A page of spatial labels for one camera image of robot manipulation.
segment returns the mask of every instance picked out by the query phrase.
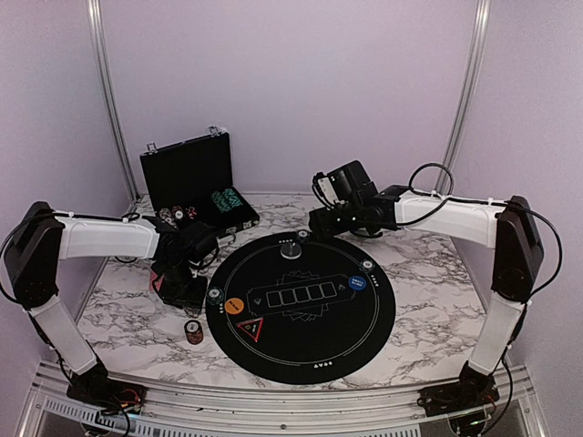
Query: black round mat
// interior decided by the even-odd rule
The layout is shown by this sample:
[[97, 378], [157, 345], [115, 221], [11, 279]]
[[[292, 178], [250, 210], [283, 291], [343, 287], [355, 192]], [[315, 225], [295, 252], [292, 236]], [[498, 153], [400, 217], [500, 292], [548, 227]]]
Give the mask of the black round mat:
[[[281, 246], [296, 241], [301, 256], [284, 258]], [[252, 241], [219, 266], [206, 313], [212, 336], [243, 369], [314, 384], [357, 371], [381, 350], [395, 301], [389, 279], [362, 250], [286, 232]]]

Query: black briefcase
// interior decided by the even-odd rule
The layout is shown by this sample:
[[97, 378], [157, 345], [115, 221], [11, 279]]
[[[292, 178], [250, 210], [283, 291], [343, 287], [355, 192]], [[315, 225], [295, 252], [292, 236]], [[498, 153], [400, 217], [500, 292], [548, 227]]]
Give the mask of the black briefcase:
[[259, 215], [233, 187], [229, 133], [210, 135], [156, 148], [139, 157], [156, 214], [183, 229], [201, 221], [218, 238], [259, 223]]

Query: lavender wall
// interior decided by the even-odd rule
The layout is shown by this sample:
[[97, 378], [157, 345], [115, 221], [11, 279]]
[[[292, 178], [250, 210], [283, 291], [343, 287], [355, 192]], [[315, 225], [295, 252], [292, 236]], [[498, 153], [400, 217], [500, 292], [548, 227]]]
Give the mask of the lavender wall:
[[[84, 2], [0, 2], [0, 236], [32, 202], [120, 214], [129, 204], [107, 124]], [[98, 260], [62, 264], [58, 285], [74, 310]], [[44, 344], [0, 297], [0, 435], [16, 422]]]
[[359, 158], [379, 185], [440, 160], [476, 2], [103, 0], [121, 123], [138, 155], [232, 134], [245, 190], [306, 191]]
[[[455, 165], [456, 194], [523, 195], [562, 236], [562, 274], [535, 298], [512, 355], [527, 363], [553, 436], [581, 435], [581, 120], [583, 3], [493, 2], [482, 75]], [[544, 241], [542, 280], [556, 263], [548, 232]], [[489, 294], [492, 254], [471, 244], [458, 248]]]

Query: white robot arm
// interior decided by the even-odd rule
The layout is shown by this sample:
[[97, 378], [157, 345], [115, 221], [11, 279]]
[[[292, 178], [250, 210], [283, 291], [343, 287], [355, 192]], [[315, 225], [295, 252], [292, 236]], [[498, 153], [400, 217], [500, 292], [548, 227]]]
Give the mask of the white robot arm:
[[111, 399], [127, 386], [111, 381], [58, 296], [55, 284], [60, 260], [81, 257], [153, 259], [152, 269], [164, 278], [155, 288], [170, 305], [200, 311], [207, 279], [190, 268], [213, 250], [210, 228], [195, 223], [183, 230], [160, 218], [99, 218], [54, 211], [35, 203], [18, 231], [8, 240], [5, 264], [15, 301], [28, 312], [41, 337], [74, 373], [70, 397], [81, 401]]
[[312, 190], [324, 205], [310, 213], [310, 228], [321, 238], [346, 231], [362, 236], [362, 229], [369, 238], [380, 229], [418, 229], [495, 250], [494, 293], [460, 382], [422, 389], [419, 405], [427, 415], [436, 415], [476, 407], [488, 398], [497, 400], [492, 374], [522, 327], [543, 260], [537, 227], [526, 213], [527, 201], [518, 196], [508, 202], [453, 198], [410, 186], [378, 192], [358, 161], [317, 174]]

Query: white marble table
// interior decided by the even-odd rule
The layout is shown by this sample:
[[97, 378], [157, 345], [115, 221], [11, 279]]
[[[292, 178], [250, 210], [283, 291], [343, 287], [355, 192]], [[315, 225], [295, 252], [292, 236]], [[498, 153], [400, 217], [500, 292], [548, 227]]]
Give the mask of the white marble table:
[[[276, 232], [307, 229], [308, 196], [248, 195], [260, 214], [258, 227], [221, 242], [220, 260], [241, 245]], [[146, 199], [138, 212], [151, 213]], [[485, 313], [448, 237], [420, 231], [385, 232], [381, 239], [342, 236], [368, 252], [383, 268], [396, 297], [396, 322], [379, 354], [337, 381], [290, 386], [252, 375], [230, 360], [212, 339], [186, 341], [183, 310], [162, 304], [149, 291], [149, 262], [111, 260], [93, 291], [79, 328], [111, 371], [152, 379], [231, 388], [283, 390], [362, 389], [455, 377], [476, 343]], [[203, 274], [209, 278], [215, 262]]]

